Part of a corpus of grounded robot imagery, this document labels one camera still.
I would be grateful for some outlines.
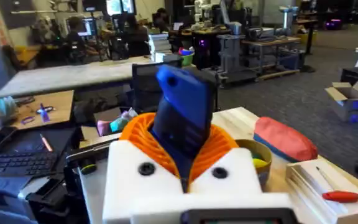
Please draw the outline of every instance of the purple light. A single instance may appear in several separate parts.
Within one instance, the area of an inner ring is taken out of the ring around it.
[[[198,42],[198,45],[200,45],[200,46],[202,46],[202,47],[205,47],[205,41],[204,40],[200,40],[199,42]]]

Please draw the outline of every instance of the window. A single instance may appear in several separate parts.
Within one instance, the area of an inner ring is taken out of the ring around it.
[[[110,16],[121,14],[122,11],[136,14],[134,0],[106,0],[106,5]]]

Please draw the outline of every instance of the black screw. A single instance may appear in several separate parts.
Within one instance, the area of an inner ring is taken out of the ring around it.
[[[212,175],[218,179],[225,179],[229,174],[225,168],[217,167],[212,170]]]
[[[152,175],[154,174],[155,166],[151,162],[144,162],[139,166],[138,171],[141,175]]]

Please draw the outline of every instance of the white table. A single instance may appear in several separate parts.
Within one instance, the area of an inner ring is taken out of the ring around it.
[[[234,108],[216,112],[213,114],[212,123],[223,128],[234,139],[253,139],[255,123],[258,116],[246,110],[245,108]],[[92,139],[91,141],[82,142],[80,147],[86,147],[90,144],[97,144],[109,139],[109,136]],[[354,185],[358,186],[358,180],[338,168],[334,164],[327,161],[344,177],[350,180]],[[298,220],[304,224],[319,224],[321,223],[317,218],[308,210],[307,206],[300,200],[296,193],[289,188],[285,181],[285,167],[288,161],[273,154],[272,166],[270,168],[270,175],[264,192],[288,192],[294,203],[294,210]],[[106,185],[106,171],[107,160],[98,162],[98,170],[89,175],[80,175],[83,193],[86,200],[86,207],[88,215],[92,224],[103,223],[103,202],[104,202],[104,186]]]
[[[87,65],[66,65],[20,71],[0,89],[0,98],[123,82],[132,78],[133,63],[146,64],[152,61],[145,57],[132,57],[120,61],[108,60]]]

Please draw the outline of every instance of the gray carpet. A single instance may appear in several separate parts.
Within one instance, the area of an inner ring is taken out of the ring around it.
[[[358,33],[348,34],[358,38]],[[353,67],[358,55],[353,49],[316,46],[312,53],[307,64],[317,72],[223,89],[219,92],[219,105],[224,110],[243,106],[257,116],[269,116],[295,128],[317,145],[322,156],[358,178],[354,172],[358,124],[339,120],[329,108],[330,98],[324,91],[331,82],[340,81],[341,68]]]
[[[315,46],[353,50],[358,47],[358,25],[349,25],[344,30],[319,31]]]

